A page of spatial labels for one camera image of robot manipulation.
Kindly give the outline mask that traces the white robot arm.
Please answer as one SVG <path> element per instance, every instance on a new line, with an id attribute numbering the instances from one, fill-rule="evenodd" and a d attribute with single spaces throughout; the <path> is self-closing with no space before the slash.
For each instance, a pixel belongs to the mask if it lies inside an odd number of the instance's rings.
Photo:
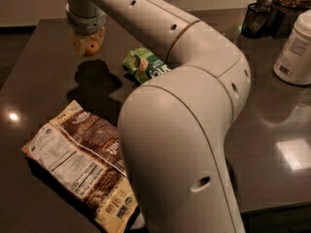
<path id="1" fill-rule="evenodd" d="M 225 162 L 225 135 L 251 87 L 224 35 L 163 0 L 68 0 L 80 34 L 104 16 L 171 66 L 137 87 L 118 121 L 126 174 L 150 233 L 245 233 Z"/>

